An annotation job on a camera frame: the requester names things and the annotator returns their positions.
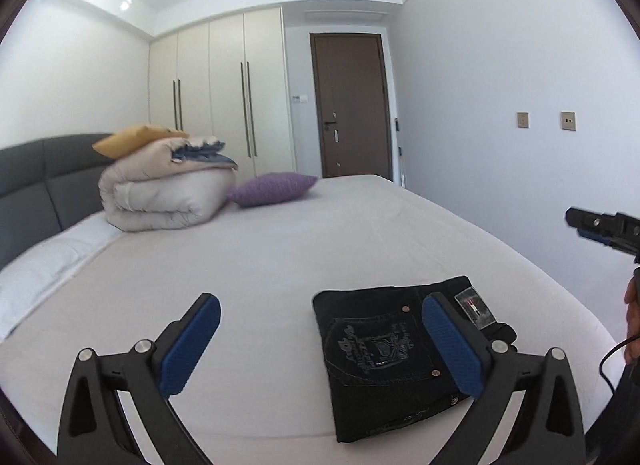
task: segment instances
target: folded comforter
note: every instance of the folded comforter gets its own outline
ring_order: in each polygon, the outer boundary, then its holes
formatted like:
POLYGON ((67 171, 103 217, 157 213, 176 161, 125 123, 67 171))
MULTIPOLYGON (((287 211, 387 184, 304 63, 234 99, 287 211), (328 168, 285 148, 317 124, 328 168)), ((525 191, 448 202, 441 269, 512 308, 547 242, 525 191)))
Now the folded comforter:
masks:
POLYGON ((98 183, 106 218, 126 232, 172 230, 209 221, 236 181, 233 161, 182 161, 193 139, 164 138, 108 167, 98 183))

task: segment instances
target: wall socket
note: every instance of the wall socket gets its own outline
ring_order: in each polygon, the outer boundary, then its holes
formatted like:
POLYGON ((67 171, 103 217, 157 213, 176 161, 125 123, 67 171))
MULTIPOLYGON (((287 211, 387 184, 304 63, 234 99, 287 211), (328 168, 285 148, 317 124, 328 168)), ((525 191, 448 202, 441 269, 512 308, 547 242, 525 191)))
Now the wall socket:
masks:
POLYGON ((529 113, 528 112, 519 112, 518 113, 518 127, 529 128, 529 113))
POLYGON ((568 111, 561 112, 560 124, 564 130, 575 130, 575 113, 568 111))

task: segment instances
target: wardrobe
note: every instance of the wardrobe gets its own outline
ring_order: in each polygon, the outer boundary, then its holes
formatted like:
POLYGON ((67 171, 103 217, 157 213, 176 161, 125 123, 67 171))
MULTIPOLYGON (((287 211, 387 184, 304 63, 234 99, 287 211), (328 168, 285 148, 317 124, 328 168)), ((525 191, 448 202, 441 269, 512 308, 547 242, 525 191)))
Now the wardrobe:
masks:
POLYGON ((282 10, 199 24, 151 45, 153 124, 214 134, 238 164, 238 182, 295 171, 282 10))

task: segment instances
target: blue gripper pad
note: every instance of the blue gripper pad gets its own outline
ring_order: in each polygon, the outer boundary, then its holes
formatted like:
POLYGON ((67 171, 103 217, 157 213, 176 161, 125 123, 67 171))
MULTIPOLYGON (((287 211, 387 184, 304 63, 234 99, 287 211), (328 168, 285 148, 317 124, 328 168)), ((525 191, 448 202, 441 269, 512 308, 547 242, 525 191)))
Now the blue gripper pad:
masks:
POLYGON ((162 360, 158 389, 165 400, 184 389, 220 325, 220 314, 220 301, 209 297, 162 360))
POLYGON ((602 243, 603 245, 610 245, 611 238, 606 238, 604 236, 599 236, 598 234, 593 234, 592 232, 588 232, 587 230, 578 230, 578 235, 581 238, 591 239, 591 241, 597 241, 602 243))
POLYGON ((422 302, 422 323, 459 390, 476 400, 484 390, 480 358, 434 297, 422 302))

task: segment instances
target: black handheld device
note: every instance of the black handheld device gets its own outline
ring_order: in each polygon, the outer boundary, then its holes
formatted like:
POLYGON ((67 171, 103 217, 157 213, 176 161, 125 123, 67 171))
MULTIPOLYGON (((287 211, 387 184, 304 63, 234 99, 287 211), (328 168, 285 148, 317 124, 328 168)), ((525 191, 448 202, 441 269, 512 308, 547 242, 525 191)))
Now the black handheld device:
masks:
MULTIPOLYGON (((165 465, 212 465, 168 399, 185 386, 220 318, 220 302, 204 293, 155 341, 139 340, 129 352, 115 355, 81 350, 60 417, 60 465, 148 465, 118 391, 130 392, 165 465)), ((580 403, 564 351, 526 355, 502 340, 490 342, 441 293, 423 301, 422 323, 460 391, 476 399, 431 465, 477 465, 513 391, 526 393, 494 465, 585 463, 580 403)))
MULTIPOLYGON (((625 254, 635 256, 640 264, 640 220, 618 212, 616 215, 598 214, 589 210, 570 208, 564 216, 566 223, 578 230, 581 238, 591 239, 625 254)), ((640 267, 634 270, 636 302, 640 305, 640 267)), ((631 380, 640 385, 640 367, 634 364, 631 380)))

